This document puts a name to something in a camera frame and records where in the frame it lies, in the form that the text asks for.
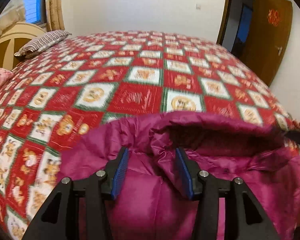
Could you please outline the magenta puffer jacket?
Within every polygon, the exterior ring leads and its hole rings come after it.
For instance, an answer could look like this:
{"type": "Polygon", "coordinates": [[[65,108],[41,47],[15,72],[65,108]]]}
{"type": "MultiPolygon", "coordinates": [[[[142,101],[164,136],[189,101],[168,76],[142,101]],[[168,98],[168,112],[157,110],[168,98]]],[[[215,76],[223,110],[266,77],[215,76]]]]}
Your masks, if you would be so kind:
{"type": "Polygon", "coordinates": [[[121,118],[91,129],[61,153],[58,178],[88,178],[118,157],[106,204],[114,239],[190,239],[207,182],[241,178],[280,239],[300,212],[300,155],[288,132],[221,115],[170,112],[121,118]]]}

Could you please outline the red patterned bedspread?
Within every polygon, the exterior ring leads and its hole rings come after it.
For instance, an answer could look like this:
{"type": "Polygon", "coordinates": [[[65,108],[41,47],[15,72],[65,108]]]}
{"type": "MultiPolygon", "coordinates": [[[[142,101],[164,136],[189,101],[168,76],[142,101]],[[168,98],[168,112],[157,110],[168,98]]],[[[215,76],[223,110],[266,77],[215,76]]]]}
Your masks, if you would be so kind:
{"type": "MultiPolygon", "coordinates": [[[[23,235],[58,178],[61,153],[121,118],[199,112],[277,125],[300,155],[300,125],[225,48],[154,31],[66,39],[0,87],[0,239],[23,235]]],[[[300,239],[300,212],[292,239],[300,239]]]]}

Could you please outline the striped grey pillow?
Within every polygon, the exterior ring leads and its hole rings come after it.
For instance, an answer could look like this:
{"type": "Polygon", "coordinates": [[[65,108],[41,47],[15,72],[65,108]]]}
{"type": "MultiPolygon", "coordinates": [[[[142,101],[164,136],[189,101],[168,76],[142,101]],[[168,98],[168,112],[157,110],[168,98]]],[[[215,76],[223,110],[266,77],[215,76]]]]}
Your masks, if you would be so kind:
{"type": "Polygon", "coordinates": [[[27,42],[16,53],[14,53],[14,56],[24,57],[26,59],[34,57],[63,41],[69,35],[72,35],[72,33],[65,30],[47,32],[44,35],[27,42]]]}

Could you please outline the beige wooden headboard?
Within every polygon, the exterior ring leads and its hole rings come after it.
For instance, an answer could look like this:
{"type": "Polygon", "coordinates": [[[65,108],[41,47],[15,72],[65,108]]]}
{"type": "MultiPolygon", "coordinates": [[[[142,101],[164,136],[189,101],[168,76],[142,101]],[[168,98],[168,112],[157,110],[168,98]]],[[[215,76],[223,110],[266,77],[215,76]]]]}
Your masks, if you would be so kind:
{"type": "Polygon", "coordinates": [[[41,27],[26,22],[17,22],[8,28],[0,36],[0,68],[12,70],[22,61],[14,54],[27,42],[42,36],[45,32],[41,27]]]}

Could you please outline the brown wooden door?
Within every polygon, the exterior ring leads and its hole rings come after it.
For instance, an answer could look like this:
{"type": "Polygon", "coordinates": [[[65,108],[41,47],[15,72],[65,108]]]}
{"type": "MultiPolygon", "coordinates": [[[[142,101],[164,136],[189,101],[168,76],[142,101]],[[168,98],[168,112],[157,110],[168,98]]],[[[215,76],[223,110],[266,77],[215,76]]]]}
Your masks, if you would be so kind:
{"type": "Polygon", "coordinates": [[[240,60],[266,85],[271,85],[284,56],[292,26],[293,6],[289,0],[254,0],[249,33],[240,60]],[[269,9],[278,10],[281,22],[268,23],[269,9]],[[277,47],[282,53],[277,54],[277,47]]]}

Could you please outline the red door decoration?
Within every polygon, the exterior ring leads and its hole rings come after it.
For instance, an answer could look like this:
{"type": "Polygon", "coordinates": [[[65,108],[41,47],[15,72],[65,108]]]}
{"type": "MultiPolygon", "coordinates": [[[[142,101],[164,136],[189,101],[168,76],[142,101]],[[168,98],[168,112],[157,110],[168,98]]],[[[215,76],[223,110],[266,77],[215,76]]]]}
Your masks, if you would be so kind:
{"type": "Polygon", "coordinates": [[[279,11],[275,9],[269,9],[267,19],[270,25],[277,27],[281,22],[279,11]]]}

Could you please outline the beige right curtain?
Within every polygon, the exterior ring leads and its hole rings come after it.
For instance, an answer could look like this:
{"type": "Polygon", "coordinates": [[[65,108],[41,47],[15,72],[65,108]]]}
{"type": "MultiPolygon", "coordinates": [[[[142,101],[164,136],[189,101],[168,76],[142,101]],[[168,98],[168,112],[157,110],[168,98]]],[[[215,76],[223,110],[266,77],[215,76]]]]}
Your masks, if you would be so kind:
{"type": "Polygon", "coordinates": [[[61,0],[45,0],[47,30],[64,30],[61,0]]]}

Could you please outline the beige curtain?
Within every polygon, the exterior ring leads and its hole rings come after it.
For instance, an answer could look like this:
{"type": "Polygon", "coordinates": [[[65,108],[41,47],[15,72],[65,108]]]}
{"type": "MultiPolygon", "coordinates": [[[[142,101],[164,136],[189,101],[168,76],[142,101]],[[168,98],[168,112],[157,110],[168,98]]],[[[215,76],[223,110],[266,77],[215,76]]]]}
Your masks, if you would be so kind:
{"type": "Polygon", "coordinates": [[[45,0],[47,30],[64,30],[61,0],[45,0]]]}
{"type": "Polygon", "coordinates": [[[0,14],[0,36],[17,22],[25,22],[24,0],[10,0],[0,14]]]}

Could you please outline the beige left curtain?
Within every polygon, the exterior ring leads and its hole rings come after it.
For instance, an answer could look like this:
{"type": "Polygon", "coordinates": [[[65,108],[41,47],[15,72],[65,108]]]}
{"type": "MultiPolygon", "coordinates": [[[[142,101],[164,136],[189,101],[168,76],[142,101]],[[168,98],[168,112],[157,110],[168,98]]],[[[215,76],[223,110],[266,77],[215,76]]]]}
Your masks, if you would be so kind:
{"type": "Polygon", "coordinates": [[[24,0],[10,0],[0,14],[0,36],[17,22],[25,22],[24,0]]]}

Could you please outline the blue window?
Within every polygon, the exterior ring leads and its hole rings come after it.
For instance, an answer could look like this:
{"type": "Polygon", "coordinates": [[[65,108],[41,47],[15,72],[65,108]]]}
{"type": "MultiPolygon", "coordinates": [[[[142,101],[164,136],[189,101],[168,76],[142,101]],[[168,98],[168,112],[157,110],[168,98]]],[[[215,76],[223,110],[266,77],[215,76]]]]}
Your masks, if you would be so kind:
{"type": "Polygon", "coordinates": [[[35,25],[46,23],[45,0],[24,0],[25,21],[35,25]]]}

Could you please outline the dark door frame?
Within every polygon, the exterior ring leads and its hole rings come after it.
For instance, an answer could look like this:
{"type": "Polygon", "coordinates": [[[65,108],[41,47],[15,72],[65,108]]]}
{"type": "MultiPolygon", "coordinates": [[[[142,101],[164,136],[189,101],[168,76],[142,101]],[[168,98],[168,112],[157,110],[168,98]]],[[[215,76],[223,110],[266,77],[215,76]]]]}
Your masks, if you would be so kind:
{"type": "Polygon", "coordinates": [[[229,0],[221,45],[239,57],[249,33],[254,0],[229,0]]]}

